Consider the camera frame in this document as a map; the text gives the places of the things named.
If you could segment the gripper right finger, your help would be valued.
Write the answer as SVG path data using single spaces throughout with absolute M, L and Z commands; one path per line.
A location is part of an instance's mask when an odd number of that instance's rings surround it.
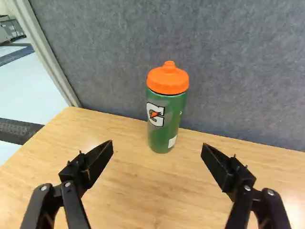
M 228 157 L 204 143 L 201 159 L 222 192 L 233 202 L 225 228 L 245 229 L 251 212 L 260 229 L 289 229 L 290 221 L 278 192 L 270 188 L 254 188 L 256 177 L 236 156 Z

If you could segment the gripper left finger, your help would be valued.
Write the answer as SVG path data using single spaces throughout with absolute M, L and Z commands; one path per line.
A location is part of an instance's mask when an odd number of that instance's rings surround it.
M 89 229 L 90 223 L 81 201 L 105 169 L 113 155 L 112 140 L 78 155 L 59 172 L 61 183 L 37 186 L 24 214 L 22 229 L 52 229 L 60 208 L 70 229 Z

